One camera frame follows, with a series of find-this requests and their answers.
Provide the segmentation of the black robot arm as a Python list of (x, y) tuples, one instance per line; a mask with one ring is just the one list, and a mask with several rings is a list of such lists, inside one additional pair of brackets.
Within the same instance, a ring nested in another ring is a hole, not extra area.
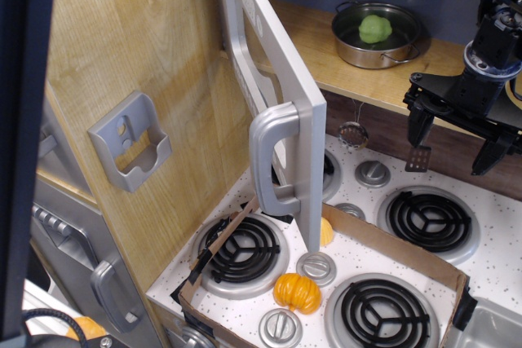
[(472, 174), (486, 174), (521, 153), (521, 0), (480, 0), (478, 30), (463, 52), (458, 76), (413, 73), (404, 101), (411, 156), (439, 118), (483, 139)]

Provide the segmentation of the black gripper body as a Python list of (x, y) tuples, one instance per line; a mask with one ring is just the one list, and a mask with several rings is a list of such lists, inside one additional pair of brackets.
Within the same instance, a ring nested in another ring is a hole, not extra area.
[(509, 136), (521, 144), (521, 110), (509, 99), (505, 85), (521, 72), (521, 62), (493, 68), (480, 61), (467, 64), (458, 76), (412, 73), (404, 102), (421, 99), (433, 113), (484, 140)]

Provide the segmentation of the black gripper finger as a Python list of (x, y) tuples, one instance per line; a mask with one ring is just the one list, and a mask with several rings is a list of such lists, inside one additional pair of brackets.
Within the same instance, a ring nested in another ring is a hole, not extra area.
[(481, 176), (488, 173), (506, 155), (517, 152), (517, 140), (501, 135), (495, 140), (485, 140), (472, 164), (471, 174)]
[(414, 148), (419, 147), (427, 137), (433, 121), (433, 113), (425, 107), (421, 99), (416, 99), (409, 105), (407, 139)]

